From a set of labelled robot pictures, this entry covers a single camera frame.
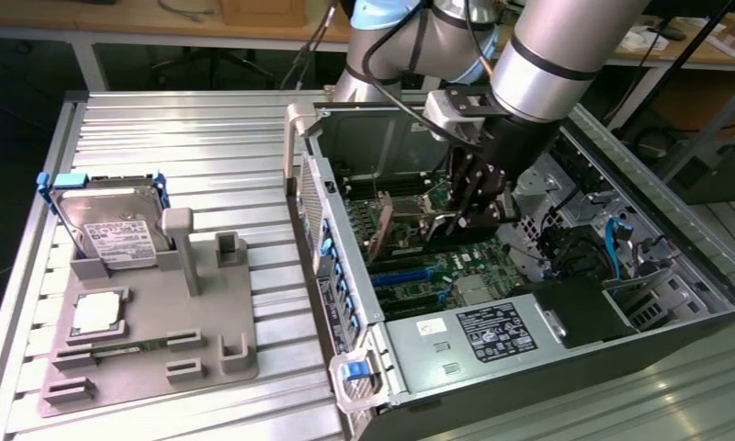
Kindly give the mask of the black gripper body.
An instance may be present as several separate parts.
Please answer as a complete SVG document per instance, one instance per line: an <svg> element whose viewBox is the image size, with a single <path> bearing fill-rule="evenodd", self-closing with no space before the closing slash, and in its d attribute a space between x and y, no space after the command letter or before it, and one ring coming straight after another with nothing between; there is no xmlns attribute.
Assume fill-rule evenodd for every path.
<svg viewBox="0 0 735 441"><path fill-rule="evenodd" d="M560 120L540 123L512 115L488 118L481 129L468 123L464 133L478 146L473 160L501 168L514 185L558 136L561 125Z"/></svg>

